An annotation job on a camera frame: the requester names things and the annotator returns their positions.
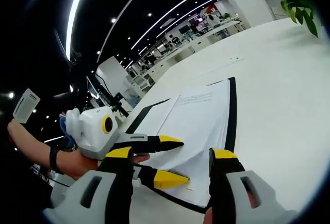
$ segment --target desk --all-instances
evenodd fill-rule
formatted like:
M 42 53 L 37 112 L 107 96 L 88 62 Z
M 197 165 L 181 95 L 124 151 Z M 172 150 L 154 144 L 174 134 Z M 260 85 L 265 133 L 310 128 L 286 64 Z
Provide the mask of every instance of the desk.
M 198 52 L 199 50 L 204 49 L 205 47 L 208 47 L 211 44 L 215 43 L 216 41 L 210 40 L 210 37 L 212 35 L 218 33 L 221 30 L 234 26 L 238 23 L 238 21 L 230 21 L 207 32 L 200 37 L 195 38 L 191 42 L 186 42 L 182 44 L 180 47 L 166 55 L 161 61 L 155 64 L 147 72 L 145 72 L 142 77 L 145 77 L 148 74 L 155 82 L 157 82 L 173 65 L 177 64 L 181 60 L 184 60 L 193 53 Z
M 229 63 L 230 58 L 244 60 Z M 247 29 L 171 67 L 122 126 L 146 106 L 189 86 L 236 78 L 235 153 L 276 190 L 286 209 L 300 211 L 314 195 L 330 158 L 330 49 L 290 19 Z M 201 224 L 203 215 L 134 189 L 134 223 Z

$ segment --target black wristband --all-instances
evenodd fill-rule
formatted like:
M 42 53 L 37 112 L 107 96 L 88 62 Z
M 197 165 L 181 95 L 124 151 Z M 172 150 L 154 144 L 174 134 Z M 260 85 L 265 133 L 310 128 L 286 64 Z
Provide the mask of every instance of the black wristband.
M 58 169 L 57 164 L 56 164 L 56 157 L 57 153 L 60 151 L 58 147 L 51 147 L 51 151 L 49 154 L 49 164 L 51 165 L 51 169 L 59 174 L 63 174 L 60 169 Z

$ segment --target paper document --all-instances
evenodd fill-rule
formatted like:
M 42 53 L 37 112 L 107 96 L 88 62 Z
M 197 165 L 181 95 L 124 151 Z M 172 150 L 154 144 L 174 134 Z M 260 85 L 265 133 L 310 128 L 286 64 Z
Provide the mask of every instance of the paper document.
M 205 207 L 209 200 L 209 148 L 224 148 L 229 115 L 229 80 L 187 89 L 154 106 L 135 133 L 167 135 L 185 144 L 171 151 L 151 154 L 142 163 L 174 170 L 190 178 L 185 186 L 164 190 L 178 199 Z

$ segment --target human arm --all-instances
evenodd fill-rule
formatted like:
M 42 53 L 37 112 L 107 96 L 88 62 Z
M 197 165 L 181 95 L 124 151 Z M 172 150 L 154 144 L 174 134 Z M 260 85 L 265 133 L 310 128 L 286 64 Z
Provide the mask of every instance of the human arm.
M 49 153 L 51 148 L 38 141 L 30 134 L 21 124 L 12 120 L 7 130 L 12 142 L 18 150 L 22 152 L 31 162 L 51 169 Z M 139 163 L 149 159 L 149 155 L 141 155 L 134 157 L 134 163 Z M 83 156 L 79 150 L 73 152 L 59 151 L 56 159 L 59 170 L 77 180 L 89 170 L 98 168 L 97 160 Z

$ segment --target ceiling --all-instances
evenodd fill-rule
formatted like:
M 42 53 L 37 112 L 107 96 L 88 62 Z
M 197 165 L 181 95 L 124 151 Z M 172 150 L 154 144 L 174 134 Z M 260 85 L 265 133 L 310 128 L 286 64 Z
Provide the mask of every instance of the ceiling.
M 6 42 L 1 58 L 3 73 L 0 77 L 0 95 L 7 96 L 9 92 L 14 92 L 16 98 L 19 98 L 23 90 L 29 87 L 41 97 L 37 112 L 32 114 L 26 124 L 28 130 L 39 140 L 62 135 L 58 122 L 55 122 L 58 115 L 75 105 L 85 104 L 85 100 L 90 97 L 87 92 L 80 93 L 81 103 L 52 99 L 54 95 L 70 91 L 69 86 L 77 78 L 54 38 L 55 30 L 61 43 L 65 44 L 72 1 L 39 0 L 27 12 L 27 0 L 10 0 L 3 8 L 9 15 L 6 16 L 7 24 L 3 29 Z M 110 20 L 119 15 L 128 1 L 80 0 L 74 23 L 72 48 L 81 55 L 79 61 L 84 65 L 85 72 L 97 68 L 96 52 L 101 50 L 113 25 Z M 181 17 L 208 0 L 188 0 L 180 5 L 159 22 L 134 50 L 130 49 L 157 20 L 181 1 L 134 0 L 118 19 L 101 53 L 99 63 L 117 54 L 118 60 L 124 60 L 126 57 L 123 66 L 130 63 L 130 58 L 137 60 L 138 49 L 155 43 L 156 36 L 161 32 L 160 26 L 166 20 Z
M 101 50 L 104 40 L 111 28 L 111 18 L 117 17 L 129 0 L 81 0 L 76 14 L 73 33 L 73 48 L 80 51 L 86 59 L 97 58 L 96 52 Z M 107 40 L 101 53 L 100 62 L 119 54 L 119 61 L 126 57 L 122 65 L 130 63 L 129 58 L 139 58 L 138 50 L 156 42 L 156 36 L 161 32 L 161 25 L 169 18 L 180 18 L 190 10 L 208 0 L 188 0 L 159 22 L 134 50 L 130 48 L 136 41 L 165 13 L 183 0 L 133 0 Z

